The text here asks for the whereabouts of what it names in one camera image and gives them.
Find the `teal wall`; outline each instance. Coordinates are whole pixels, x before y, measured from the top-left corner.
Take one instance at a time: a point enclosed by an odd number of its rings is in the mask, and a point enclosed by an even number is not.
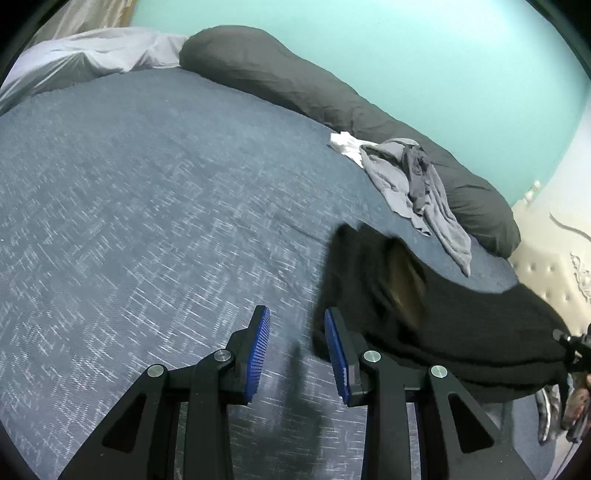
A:
[[[138,0],[132,25],[268,31],[450,150],[510,202],[545,184],[589,79],[525,0]]]

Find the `clothing pile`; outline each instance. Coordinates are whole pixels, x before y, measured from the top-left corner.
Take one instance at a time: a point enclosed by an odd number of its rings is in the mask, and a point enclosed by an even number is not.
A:
[[[314,350],[328,358],[323,319],[338,307],[349,330],[412,368],[443,365],[481,403],[503,403],[566,380],[561,317],[522,284],[503,293],[460,286],[397,237],[340,226],[313,317]]]
[[[449,208],[435,166],[418,143],[393,138],[378,145],[341,132],[330,135],[330,146],[365,169],[393,212],[423,235],[433,231],[462,273],[470,276],[470,237]]]

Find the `black fleece blanket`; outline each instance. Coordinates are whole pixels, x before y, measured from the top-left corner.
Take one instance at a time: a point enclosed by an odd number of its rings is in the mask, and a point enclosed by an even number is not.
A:
[[[324,311],[337,306],[349,330],[401,365],[440,364],[481,403],[511,401],[565,379],[565,350],[552,331],[561,317],[525,285],[480,293],[433,271],[408,250],[426,284],[426,321],[410,329],[389,294],[386,253],[399,238],[368,225],[337,229],[329,244],[313,317],[315,353],[328,358]]]

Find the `tufted headboard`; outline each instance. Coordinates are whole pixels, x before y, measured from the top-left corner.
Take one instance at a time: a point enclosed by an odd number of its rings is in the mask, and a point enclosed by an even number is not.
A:
[[[560,209],[536,209],[536,182],[513,206],[521,243],[509,258],[519,281],[548,302],[573,335],[591,323],[591,225]]]

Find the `silver bolt head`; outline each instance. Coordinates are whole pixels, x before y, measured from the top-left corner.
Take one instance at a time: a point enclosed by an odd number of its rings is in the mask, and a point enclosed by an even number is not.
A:
[[[230,350],[218,350],[213,354],[214,359],[218,362],[225,362],[226,360],[230,360],[232,357],[232,352]]]
[[[162,365],[156,364],[152,365],[148,368],[148,376],[152,378],[159,377],[164,373],[164,367]]]
[[[365,358],[368,362],[372,362],[374,364],[375,362],[379,362],[382,356],[379,354],[379,352],[376,352],[375,350],[368,350],[363,354],[363,358]]]
[[[442,367],[441,365],[433,365],[431,367],[431,373],[434,377],[445,378],[447,376],[447,368]]]

